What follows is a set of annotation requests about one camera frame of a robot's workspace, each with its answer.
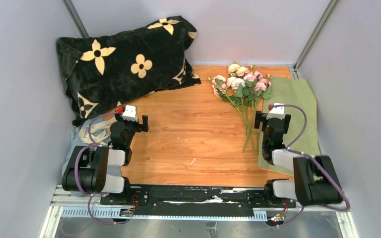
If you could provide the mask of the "pink fake flower stem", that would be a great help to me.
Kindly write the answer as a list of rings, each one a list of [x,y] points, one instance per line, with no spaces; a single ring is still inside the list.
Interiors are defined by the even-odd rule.
[[[227,96],[231,95],[232,91],[227,89],[226,79],[227,78],[221,75],[217,75],[215,77],[209,77],[208,81],[211,83],[214,95],[231,105],[230,101],[227,99]]]
[[[233,95],[230,98],[232,99],[233,106],[237,109],[246,125],[246,137],[242,152],[245,152],[247,146],[250,145],[252,152],[255,154],[257,150],[253,138],[254,83],[238,77],[231,77],[229,79],[230,89],[233,91]]]
[[[232,94],[227,96],[227,99],[244,120],[246,127],[242,148],[242,152],[245,152],[248,145],[254,148],[252,113],[257,104],[257,94],[254,91],[254,86],[258,82],[259,72],[255,70],[254,65],[241,66],[235,61],[228,66],[227,73],[229,77],[226,79],[226,87],[232,91]]]
[[[264,98],[264,93],[271,86],[270,75],[263,77],[263,75],[260,72],[255,71],[255,72],[249,72],[245,74],[243,79],[254,83],[254,86],[253,86],[253,90],[255,94],[254,113],[253,113],[253,122],[254,122],[255,112],[260,103],[260,100]]]

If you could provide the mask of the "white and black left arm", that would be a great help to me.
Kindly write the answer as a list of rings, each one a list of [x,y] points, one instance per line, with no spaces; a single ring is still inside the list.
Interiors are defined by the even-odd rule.
[[[111,120],[100,115],[87,120],[81,128],[85,141],[76,145],[66,164],[62,176],[65,191],[113,193],[120,205],[128,204],[132,191],[129,181],[119,172],[110,173],[110,168],[127,166],[132,157],[131,143],[136,133],[147,132],[148,116],[132,117],[131,112],[122,110],[111,113]]]

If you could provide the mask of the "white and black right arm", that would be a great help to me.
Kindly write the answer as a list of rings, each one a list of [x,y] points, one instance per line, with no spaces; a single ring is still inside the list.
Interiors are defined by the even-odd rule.
[[[288,132],[290,120],[291,115],[285,113],[257,111],[255,114],[254,127],[263,133],[263,159],[268,165],[294,173],[293,180],[268,180],[264,186],[264,202],[270,207],[276,207],[286,199],[296,200],[303,206],[341,203],[341,187],[329,156],[310,157],[287,150],[284,135]]]

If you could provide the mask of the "light blue cloth bag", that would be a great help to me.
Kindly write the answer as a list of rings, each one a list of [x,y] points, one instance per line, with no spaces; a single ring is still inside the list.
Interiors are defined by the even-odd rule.
[[[107,126],[104,126],[103,129],[99,129],[95,132],[92,132],[92,138],[94,141],[98,142],[100,145],[107,145],[109,143],[109,129]],[[64,175],[68,163],[73,155],[73,151],[76,146],[86,146],[92,143],[88,135],[88,126],[83,126],[81,129],[77,129],[71,134],[71,143],[70,149],[65,159],[65,163],[62,165],[62,176]],[[107,174],[112,176],[121,176],[121,171],[119,167],[108,166]]]

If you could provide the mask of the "black floral pillow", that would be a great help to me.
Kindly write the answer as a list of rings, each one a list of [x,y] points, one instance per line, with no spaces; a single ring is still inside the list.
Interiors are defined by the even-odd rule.
[[[82,126],[133,100],[201,83],[185,56],[197,29],[182,16],[99,37],[60,37],[56,54],[63,90]]]

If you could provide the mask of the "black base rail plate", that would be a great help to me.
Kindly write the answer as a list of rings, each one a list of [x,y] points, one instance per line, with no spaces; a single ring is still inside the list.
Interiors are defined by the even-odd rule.
[[[293,200],[267,200],[262,187],[132,184],[126,194],[110,194],[101,205],[137,205],[135,214],[161,217],[250,218],[255,210],[282,212]]]

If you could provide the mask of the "aluminium frame rail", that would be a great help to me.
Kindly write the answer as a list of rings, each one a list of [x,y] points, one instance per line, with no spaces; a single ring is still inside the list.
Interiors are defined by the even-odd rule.
[[[42,238],[356,238],[350,212],[303,208],[261,187],[134,184],[129,195],[56,187]]]

